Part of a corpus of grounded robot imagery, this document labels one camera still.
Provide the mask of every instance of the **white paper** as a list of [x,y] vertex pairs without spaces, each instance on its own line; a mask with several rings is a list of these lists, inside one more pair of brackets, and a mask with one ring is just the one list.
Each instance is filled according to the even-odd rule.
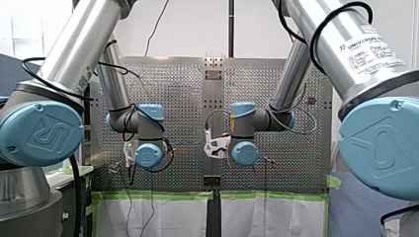
[[323,237],[324,202],[295,200],[291,227],[292,237]]
[[12,39],[0,39],[0,53],[12,57],[15,56]]
[[251,236],[252,229],[260,227],[255,222],[255,199],[221,200],[221,235],[228,237]]
[[252,237],[291,236],[292,200],[259,197],[255,204],[258,215],[254,221],[257,221],[258,228],[253,229]]
[[13,44],[15,46],[15,57],[19,59],[42,56],[43,45],[41,40],[13,39]]
[[161,202],[163,237],[205,237],[207,201],[176,200]]
[[222,236],[323,237],[324,201],[223,199]]

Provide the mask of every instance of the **robotic arm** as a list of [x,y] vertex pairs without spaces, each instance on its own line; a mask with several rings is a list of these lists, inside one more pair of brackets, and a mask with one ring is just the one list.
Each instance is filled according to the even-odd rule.
[[[253,103],[232,105],[232,134],[228,142],[220,143],[228,150],[228,154],[221,153],[222,158],[229,155],[240,165],[253,165],[258,159],[253,144],[255,131],[281,131],[285,125],[293,126],[290,108],[295,105],[312,61],[328,76],[343,101],[339,146],[349,169],[368,187],[387,196],[419,199],[419,127],[415,123],[419,119],[419,100],[383,96],[418,81],[419,71],[398,58],[371,26],[372,10],[363,2],[274,3],[282,14],[293,18],[303,38],[294,34],[300,40],[293,44],[270,103],[273,113],[259,110]],[[355,7],[365,8],[370,20]],[[207,136],[205,151],[214,146],[209,146],[212,141]]]
[[[66,159],[83,136],[80,100],[99,58],[119,64],[118,48],[108,43],[119,19],[125,18],[134,1],[81,1],[38,77],[18,85],[0,112],[0,156],[20,166],[48,166]],[[98,67],[110,114],[109,128],[138,133],[137,164],[145,169],[158,165],[165,145],[161,105],[132,105],[121,72]]]

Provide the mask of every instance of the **vertical metal bar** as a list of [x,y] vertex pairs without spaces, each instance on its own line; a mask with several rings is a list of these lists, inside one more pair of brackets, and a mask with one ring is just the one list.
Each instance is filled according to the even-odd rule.
[[297,103],[304,83],[311,69],[311,59],[308,46],[295,40],[291,48],[280,82],[270,102],[272,109],[286,111]]
[[40,77],[82,95],[120,17],[117,1],[78,3],[38,72]]
[[[119,48],[113,43],[105,49],[101,61],[120,65],[119,55]],[[126,80],[120,69],[103,65],[98,65],[97,69],[108,109],[114,111],[129,107],[130,101],[126,89]]]
[[234,57],[234,0],[228,0],[228,57]]

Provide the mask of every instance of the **black cable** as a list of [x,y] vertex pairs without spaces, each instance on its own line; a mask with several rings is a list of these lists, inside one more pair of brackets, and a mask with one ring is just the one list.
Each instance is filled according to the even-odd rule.
[[131,104],[132,106],[132,110],[126,114],[126,116],[124,117],[124,131],[123,131],[123,141],[124,142],[129,142],[133,139],[133,137],[135,136],[135,134],[133,133],[129,138],[126,138],[126,133],[128,132],[128,125],[130,120],[132,119],[133,113],[136,111],[136,105],[135,104]]
[[108,47],[110,47],[112,44],[117,43],[116,39],[112,39],[111,41],[109,41],[106,46],[105,46],[105,50],[108,49]]
[[228,57],[234,57],[234,0],[228,1]]
[[164,12],[166,11],[166,7],[167,7],[167,4],[169,4],[169,1],[170,1],[170,0],[167,0],[167,1],[166,1],[166,3],[164,4],[163,9],[161,10],[160,16],[158,17],[157,22],[156,22],[156,24],[154,25],[154,30],[153,30],[153,32],[151,33],[150,37],[148,38],[148,41],[147,41],[147,48],[145,49],[145,54],[144,54],[144,56],[147,56],[147,54],[148,54],[148,50],[150,49],[150,42],[151,42],[151,39],[154,37],[154,34],[155,34],[155,33],[156,33],[156,31],[157,31],[158,24],[160,23],[161,17],[163,17]]
[[148,223],[150,223],[150,221],[153,218],[154,213],[155,213],[155,209],[154,209],[154,198],[153,198],[153,195],[154,195],[154,177],[153,177],[153,173],[151,173],[150,176],[151,176],[150,177],[150,179],[151,179],[150,200],[151,200],[151,210],[152,211],[151,211],[150,217],[148,217],[147,221],[145,222],[144,226],[142,227],[141,234],[139,235],[139,237],[142,237],[142,234],[144,234],[145,228],[147,227]]
[[367,10],[368,15],[369,15],[369,23],[371,24],[373,22],[373,9],[370,7],[370,5],[368,5],[365,2],[350,2],[347,3],[335,10],[333,10],[332,12],[330,12],[327,17],[324,19],[324,21],[317,27],[317,29],[314,31],[314,34],[311,38],[311,43],[310,43],[310,57],[311,57],[311,61],[313,62],[314,66],[317,67],[317,69],[319,71],[321,71],[323,74],[325,74],[323,67],[320,65],[320,63],[317,61],[316,58],[316,51],[315,51],[315,47],[317,46],[317,41],[320,38],[321,32],[324,30],[324,28],[327,26],[327,24],[329,24],[335,17],[337,17],[339,14],[341,14],[342,12],[348,10],[349,8],[352,7],[362,7],[365,10]]
[[407,206],[407,207],[404,207],[402,209],[395,210],[395,211],[392,211],[390,213],[387,213],[379,219],[379,223],[381,223],[381,225],[384,226],[385,221],[387,219],[389,219],[390,217],[395,216],[395,215],[404,214],[406,212],[410,212],[410,211],[414,211],[414,210],[419,210],[419,204]]
[[77,160],[74,154],[70,156],[70,163],[71,168],[73,169],[73,177],[74,177],[74,189],[76,192],[76,213],[75,213],[75,224],[74,224],[74,237],[78,237],[80,234],[81,228],[81,212],[82,212],[82,200],[81,200],[81,179],[78,170]]
[[135,179],[135,171],[136,171],[136,165],[133,165],[133,171],[132,171],[132,174],[131,174],[131,179],[129,181],[130,186],[133,186],[133,181]]
[[123,70],[124,72],[121,72],[121,74],[123,75],[123,76],[125,76],[125,75],[127,75],[127,74],[132,74],[132,75],[134,75],[136,78],[139,78],[139,75],[138,74],[136,74],[135,72],[133,72],[133,71],[131,71],[131,70],[129,70],[129,69],[127,69],[126,67],[123,67],[123,66],[119,66],[119,65],[115,65],[115,64],[111,64],[111,63],[106,63],[106,62],[98,62],[98,64],[99,65],[102,65],[102,66],[108,66],[108,67],[114,67],[114,68],[118,68],[118,69],[121,69],[121,70]]
[[307,44],[307,42],[305,41],[305,39],[303,39],[302,37],[300,37],[297,33],[293,32],[293,30],[291,30],[287,24],[286,18],[284,17],[284,12],[283,12],[283,0],[280,0],[280,5],[278,6],[278,14],[280,17],[280,22],[283,25],[284,29],[294,38],[296,38],[297,40],[300,40],[301,42]]
[[29,57],[29,58],[26,58],[26,59],[22,60],[21,66],[29,75],[31,75],[35,79],[39,80],[40,82],[45,84],[50,89],[53,89],[57,92],[61,92],[61,93],[66,94],[68,96],[78,98],[78,99],[83,100],[83,101],[94,101],[93,98],[80,96],[78,94],[68,92],[68,91],[65,91],[65,90],[63,90],[59,87],[54,86],[52,83],[48,82],[47,80],[42,79],[39,75],[37,75],[37,73],[33,72],[27,65],[27,63],[31,62],[31,61],[44,61],[44,60],[45,60],[45,57]]

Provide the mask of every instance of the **perforated metal panel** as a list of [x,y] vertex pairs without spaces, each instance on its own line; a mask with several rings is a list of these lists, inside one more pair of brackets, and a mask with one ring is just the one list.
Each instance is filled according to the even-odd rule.
[[[132,103],[157,103],[164,108],[164,135],[175,147],[175,158],[164,172],[155,175],[154,187],[162,191],[200,191],[202,189],[202,60],[164,60],[128,58],[126,67],[140,75],[140,79],[126,76],[128,93]],[[105,99],[100,94],[99,123],[101,133],[102,165],[95,173],[94,188],[114,190],[128,184],[124,167],[122,135],[111,132],[105,125],[108,114]],[[167,159],[157,167],[161,168]],[[121,162],[120,174],[109,172],[109,167]],[[134,185],[137,189],[150,187],[150,174],[136,170]]]
[[[238,101],[253,101],[258,108],[266,108],[275,92],[282,73],[282,63],[272,60],[249,61],[227,59],[224,64],[225,109]],[[321,193],[326,189],[326,174],[330,150],[331,86],[317,70],[313,70],[300,108],[317,121],[317,130],[310,135],[286,132],[257,132],[255,143],[261,156],[275,161],[275,165],[260,159],[254,168],[239,167],[223,161],[221,188],[223,190],[268,189],[303,193]],[[310,105],[307,99],[315,103]],[[295,110],[293,129],[308,131],[314,126],[305,113]]]
[[[211,171],[211,175],[221,175],[223,190],[262,189],[266,185],[270,190],[321,193],[326,188],[325,178],[330,157],[331,86],[319,72],[312,73],[301,104],[302,108],[314,115],[318,129],[311,135],[257,133],[256,144],[262,155],[274,159],[277,167],[268,165],[265,173],[263,161],[258,162],[254,171],[231,162],[232,174],[225,161],[221,163],[220,169],[213,166],[209,168],[212,162],[207,162],[209,158],[203,152],[204,112],[209,109],[208,101],[204,99],[207,99],[209,89],[218,88],[203,88],[206,70],[204,60],[128,57],[124,58],[124,63],[141,76],[141,80],[133,76],[126,77],[131,101],[163,105],[165,135],[176,149],[171,167],[156,175],[156,190],[201,191],[203,175],[208,175],[208,171]],[[276,88],[284,63],[284,60],[278,59],[224,59],[224,65],[220,67],[224,80],[220,84],[223,100],[218,98],[219,93],[216,91],[213,92],[214,98],[222,102],[227,110],[237,101],[254,101],[259,108],[265,108]],[[100,86],[92,84],[93,87],[95,85],[97,88],[93,88],[93,92],[98,92],[100,100],[92,108],[92,135],[97,135],[92,139],[92,163],[96,166],[93,188],[119,190],[128,184],[122,135],[106,128],[104,121],[108,109]],[[308,97],[315,99],[316,103],[308,105]],[[311,128],[312,123],[302,113],[297,112],[296,117],[295,129]],[[214,126],[218,125],[216,130],[226,130],[226,124],[227,117],[219,124],[215,122]],[[117,163],[121,163],[119,171],[114,173],[118,170],[115,167]],[[150,174],[137,169],[134,187],[149,189],[149,178]]]

